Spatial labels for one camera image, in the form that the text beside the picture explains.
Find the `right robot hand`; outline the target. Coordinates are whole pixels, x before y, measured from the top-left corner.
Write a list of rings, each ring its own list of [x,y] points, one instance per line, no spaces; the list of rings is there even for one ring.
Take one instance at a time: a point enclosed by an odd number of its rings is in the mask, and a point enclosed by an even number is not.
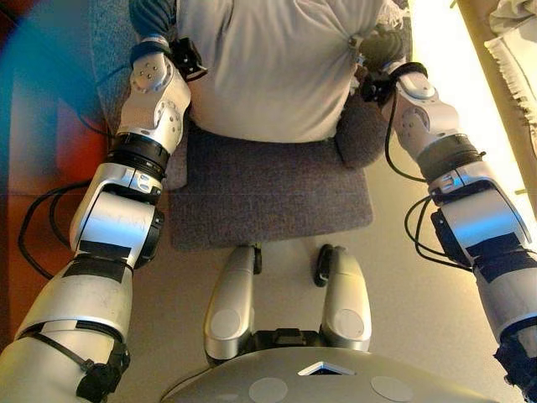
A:
[[[355,51],[357,63],[368,71],[382,71],[405,58],[404,38],[396,29],[376,28],[367,38],[354,34],[348,45]]]

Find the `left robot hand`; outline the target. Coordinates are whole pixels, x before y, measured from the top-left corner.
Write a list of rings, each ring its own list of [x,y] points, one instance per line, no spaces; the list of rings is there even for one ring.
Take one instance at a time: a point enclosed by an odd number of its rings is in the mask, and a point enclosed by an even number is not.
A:
[[[134,31],[140,38],[162,36],[168,39],[177,17],[177,2],[130,0],[128,11]]]

